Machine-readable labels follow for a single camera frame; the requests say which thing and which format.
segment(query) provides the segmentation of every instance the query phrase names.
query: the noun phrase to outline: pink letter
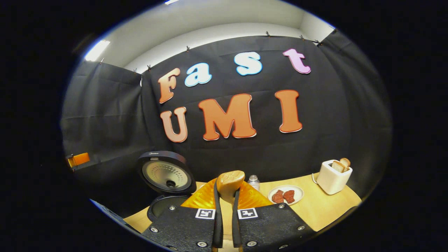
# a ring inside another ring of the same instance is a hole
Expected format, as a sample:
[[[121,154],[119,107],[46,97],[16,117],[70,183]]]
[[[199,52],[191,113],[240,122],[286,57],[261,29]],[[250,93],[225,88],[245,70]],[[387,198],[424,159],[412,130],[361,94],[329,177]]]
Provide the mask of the pink letter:
[[[301,74],[309,74],[311,72],[311,68],[309,66],[303,65],[303,62],[301,60],[305,59],[305,56],[303,56],[303,54],[301,53],[298,53],[296,49],[289,49],[287,51],[284,51],[283,55],[289,57],[291,64],[297,72]]]

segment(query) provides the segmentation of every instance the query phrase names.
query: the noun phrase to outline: plate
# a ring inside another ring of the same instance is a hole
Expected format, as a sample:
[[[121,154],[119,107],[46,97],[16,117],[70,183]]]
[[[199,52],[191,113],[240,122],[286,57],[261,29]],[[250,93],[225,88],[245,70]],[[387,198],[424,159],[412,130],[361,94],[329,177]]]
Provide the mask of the plate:
[[[279,186],[276,187],[274,189],[272,189],[268,194],[267,194],[267,198],[274,204],[274,201],[272,201],[272,196],[278,191],[278,190],[282,190],[283,192],[287,192],[289,190],[294,190],[294,201],[288,205],[294,205],[295,203],[299,202],[299,200],[301,200],[303,198],[303,190],[302,188],[298,187],[298,186],[293,186],[293,185],[284,185],[284,186]]]

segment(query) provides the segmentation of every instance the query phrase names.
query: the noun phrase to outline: bread slice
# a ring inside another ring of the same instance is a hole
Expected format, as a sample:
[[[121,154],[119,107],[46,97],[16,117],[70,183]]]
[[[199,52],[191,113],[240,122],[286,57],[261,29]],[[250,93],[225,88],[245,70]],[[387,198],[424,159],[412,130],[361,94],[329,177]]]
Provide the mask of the bread slice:
[[[345,169],[345,165],[339,161],[334,160],[332,164],[333,169],[337,170],[338,172],[342,173]]]
[[[347,158],[341,158],[339,160],[341,163],[343,163],[345,165],[345,167],[349,168],[350,167],[350,160],[348,160]]]

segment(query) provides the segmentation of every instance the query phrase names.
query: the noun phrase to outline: orange object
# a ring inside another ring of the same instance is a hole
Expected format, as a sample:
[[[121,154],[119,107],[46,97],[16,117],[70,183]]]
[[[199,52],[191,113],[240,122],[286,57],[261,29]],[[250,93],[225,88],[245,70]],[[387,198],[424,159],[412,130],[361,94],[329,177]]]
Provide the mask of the orange object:
[[[72,168],[73,166],[81,165],[90,161],[89,154],[83,153],[76,156],[72,156],[67,158],[69,166]]]
[[[181,206],[189,208],[216,209],[215,204],[215,181],[216,178],[209,181],[199,190],[197,190],[190,198],[188,198]]]
[[[243,181],[240,186],[240,197],[238,199],[238,209],[248,209],[255,207],[264,207],[272,205],[261,192],[257,191],[246,181]]]

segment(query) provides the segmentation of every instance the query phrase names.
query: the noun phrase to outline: wooden table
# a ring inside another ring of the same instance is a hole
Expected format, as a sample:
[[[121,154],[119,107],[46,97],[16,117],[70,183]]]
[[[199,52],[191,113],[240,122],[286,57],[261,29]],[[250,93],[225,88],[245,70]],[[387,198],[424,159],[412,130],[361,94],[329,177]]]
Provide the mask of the wooden table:
[[[318,175],[319,173],[315,173],[314,178],[317,179]],[[196,182],[197,189],[203,184],[205,182]],[[359,196],[348,186],[336,194],[326,194],[319,185],[313,182],[311,175],[260,183],[260,192],[267,196],[270,190],[282,185],[295,185],[303,190],[303,198],[291,205],[291,208],[316,232],[330,225],[350,208],[361,203]],[[233,248],[232,243],[232,206],[222,199],[220,203],[224,226],[224,248],[220,251],[238,251],[237,248]],[[146,216],[148,208],[125,218],[125,222],[142,233],[151,224]]]

